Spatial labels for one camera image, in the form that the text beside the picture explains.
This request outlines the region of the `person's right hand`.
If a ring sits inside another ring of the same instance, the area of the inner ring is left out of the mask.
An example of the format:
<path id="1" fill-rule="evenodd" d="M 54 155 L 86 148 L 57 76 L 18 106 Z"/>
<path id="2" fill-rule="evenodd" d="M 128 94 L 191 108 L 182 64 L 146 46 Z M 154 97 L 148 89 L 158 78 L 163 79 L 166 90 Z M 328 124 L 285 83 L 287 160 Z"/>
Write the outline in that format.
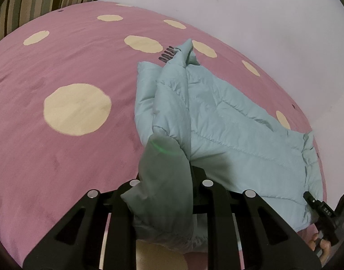
<path id="1" fill-rule="evenodd" d="M 319 234 L 315 233 L 308 242 L 308 246 L 312 251 L 315 251 L 317 246 L 316 241 L 319 239 Z M 331 243 L 328 240 L 321 239 L 318 246 L 321 249 L 321 256 L 319 257 L 321 265 L 324 266 L 331 254 Z"/>

